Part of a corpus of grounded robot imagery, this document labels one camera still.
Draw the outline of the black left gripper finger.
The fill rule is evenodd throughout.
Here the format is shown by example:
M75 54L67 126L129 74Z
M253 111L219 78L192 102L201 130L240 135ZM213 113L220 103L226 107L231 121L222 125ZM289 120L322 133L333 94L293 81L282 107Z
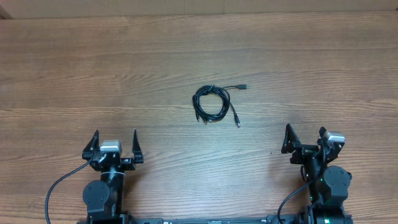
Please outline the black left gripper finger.
M132 139L132 153L134 154L133 161L135 164L143 164L144 163L144 156L139 145L137 139L137 131L134 130L133 139Z
M99 151L99 148L99 131L96 130L89 143L83 149L82 159L90 160Z

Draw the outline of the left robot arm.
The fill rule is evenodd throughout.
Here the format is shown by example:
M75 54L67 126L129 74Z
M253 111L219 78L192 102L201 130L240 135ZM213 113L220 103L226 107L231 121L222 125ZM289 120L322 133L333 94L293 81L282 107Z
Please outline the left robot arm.
M82 158L100 172L100 179L86 185L82 198L87 207L87 223L135 223L123 209L125 172L144 162L137 133L133 132L132 157L123 158L118 140L100 142L96 131L82 152Z

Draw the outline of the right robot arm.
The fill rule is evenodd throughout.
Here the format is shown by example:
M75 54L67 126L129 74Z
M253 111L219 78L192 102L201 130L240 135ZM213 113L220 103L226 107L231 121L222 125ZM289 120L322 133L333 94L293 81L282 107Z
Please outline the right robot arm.
M351 215L345 214L343 202L348 198L352 174L339 166L329 166L345 145L345 136L321 127L316 145L300 142L291 124L285 127L281 153L291 154L291 164L300 166L303 186L288 195L279 205L279 223L353 223ZM311 204L303 207L290 218L283 217L283 206L302 190L308 189Z

